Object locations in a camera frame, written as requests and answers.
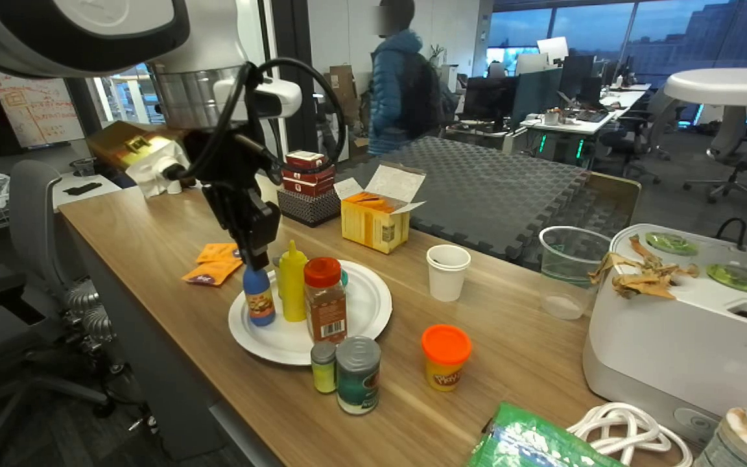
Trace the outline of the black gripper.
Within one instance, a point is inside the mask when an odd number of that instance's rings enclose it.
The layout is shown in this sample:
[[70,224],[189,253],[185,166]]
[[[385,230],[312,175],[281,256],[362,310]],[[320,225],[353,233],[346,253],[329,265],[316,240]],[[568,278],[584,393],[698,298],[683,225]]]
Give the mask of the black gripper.
[[276,159],[239,131],[226,131],[220,138],[189,131],[185,151],[193,160],[189,175],[204,184],[219,224],[237,240],[241,259],[252,271],[267,267],[281,212],[263,199],[257,175],[270,172]]

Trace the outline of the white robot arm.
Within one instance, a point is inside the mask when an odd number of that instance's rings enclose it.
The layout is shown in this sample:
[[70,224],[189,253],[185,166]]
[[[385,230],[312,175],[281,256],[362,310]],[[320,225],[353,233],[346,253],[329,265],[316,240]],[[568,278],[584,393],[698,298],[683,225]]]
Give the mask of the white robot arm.
[[263,120],[290,118],[301,88],[239,50],[237,0],[0,0],[0,72],[28,81],[96,77],[148,66],[167,121],[185,131],[187,163],[167,180],[198,181],[239,247],[263,271],[281,207],[257,175],[281,181]]

